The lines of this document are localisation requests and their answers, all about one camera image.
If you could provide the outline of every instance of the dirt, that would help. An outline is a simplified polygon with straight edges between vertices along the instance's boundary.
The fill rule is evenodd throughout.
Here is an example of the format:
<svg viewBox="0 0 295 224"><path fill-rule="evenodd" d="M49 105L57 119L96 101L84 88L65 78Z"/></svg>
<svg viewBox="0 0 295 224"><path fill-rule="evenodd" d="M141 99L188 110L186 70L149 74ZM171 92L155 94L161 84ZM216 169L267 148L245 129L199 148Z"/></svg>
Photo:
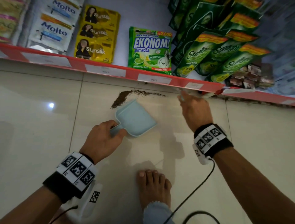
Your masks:
<svg viewBox="0 0 295 224"><path fill-rule="evenodd" d="M119 93L119 96L114 101L112 108L115 109L116 107L122 105L126 101L128 96L132 93L137 94L137 95L142 95L142 96L154 95L154 96L164 96L165 97L165 95L160 94L160 93L156 93L156 92L146 92L146 91L140 91L140 90L123 91L123 92Z"/></svg>

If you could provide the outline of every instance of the toe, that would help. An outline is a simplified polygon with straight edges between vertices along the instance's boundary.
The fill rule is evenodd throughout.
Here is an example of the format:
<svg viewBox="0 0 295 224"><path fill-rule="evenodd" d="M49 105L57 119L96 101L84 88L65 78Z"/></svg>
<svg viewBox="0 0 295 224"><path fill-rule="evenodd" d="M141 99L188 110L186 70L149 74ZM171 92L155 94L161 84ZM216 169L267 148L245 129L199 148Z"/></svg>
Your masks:
<svg viewBox="0 0 295 224"><path fill-rule="evenodd" d="M165 180L166 180L165 175L161 173L159 182L160 182L161 187L163 187L163 188L165 186Z"/></svg>
<svg viewBox="0 0 295 224"><path fill-rule="evenodd" d="M154 183L153 175L151 170L146 170L147 175L147 185Z"/></svg>
<svg viewBox="0 0 295 224"><path fill-rule="evenodd" d="M159 173L157 170L153 171L153 178L154 178L154 183L159 184Z"/></svg>
<svg viewBox="0 0 295 224"><path fill-rule="evenodd" d="M145 189L145 185L147 182L147 175L145 174L144 170L140 170L137 173L137 184L140 190Z"/></svg>
<svg viewBox="0 0 295 224"><path fill-rule="evenodd" d="M168 189L168 190L170 190L171 187L172 187L171 182L170 182L168 179L166 179L166 180L165 180L165 188Z"/></svg>

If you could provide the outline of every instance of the dustpan handle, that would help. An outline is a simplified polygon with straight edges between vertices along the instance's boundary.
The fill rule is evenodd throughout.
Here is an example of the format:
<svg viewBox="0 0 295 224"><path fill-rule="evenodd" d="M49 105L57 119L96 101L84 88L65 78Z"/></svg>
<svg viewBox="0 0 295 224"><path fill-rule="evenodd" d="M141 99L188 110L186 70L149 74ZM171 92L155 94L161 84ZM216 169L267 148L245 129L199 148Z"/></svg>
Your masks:
<svg viewBox="0 0 295 224"><path fill-rule="evenodd" d="M110 130L111 136L114 137L116 134L118 134L118 132L120 131L120 129L123 129L123 126L121 124L118 124L117 126L113 127Z"/></svg>

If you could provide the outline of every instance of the blue dustpan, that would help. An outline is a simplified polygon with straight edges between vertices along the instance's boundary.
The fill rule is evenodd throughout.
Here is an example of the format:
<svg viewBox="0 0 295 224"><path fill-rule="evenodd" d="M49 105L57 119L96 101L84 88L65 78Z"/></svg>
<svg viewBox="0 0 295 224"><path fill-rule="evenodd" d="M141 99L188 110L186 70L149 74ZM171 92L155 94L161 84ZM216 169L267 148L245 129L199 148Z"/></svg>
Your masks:
<svg viewBox="0 0 295 224"><path fill-rule="evenodd" d="M120 107L116 111L115 117L118 125L110 130L112 137L123 128L131 136L138 137L157 125L157 122L136 100Z"/></svg>

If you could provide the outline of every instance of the hand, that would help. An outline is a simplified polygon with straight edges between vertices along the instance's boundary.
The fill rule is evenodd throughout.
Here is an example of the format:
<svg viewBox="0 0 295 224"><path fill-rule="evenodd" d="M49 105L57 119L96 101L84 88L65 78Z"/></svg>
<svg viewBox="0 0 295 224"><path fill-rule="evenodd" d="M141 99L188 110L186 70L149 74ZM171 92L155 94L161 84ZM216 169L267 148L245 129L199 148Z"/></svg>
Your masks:
<svg viewBox="0 0 295 224"><path fill-rule="evenodd" d="M99 161L111 155L122 143L124 136L127 135L127 131L121 129L119 133L112 138L110 129L117 125L117 122L114 120L95 125L87 136L80 152L93 159L94 164L97 164Z"/></svg>
<svg viewBox="0 0 295 224"><path fill-rule="evenodd" d="M177 96L177 98L182 107L182 114L193 132L202 125L213 123L209 103L206 100L189 95L185 91L182 91L181 95L184 101L182 101L181 96Z"/></svg>

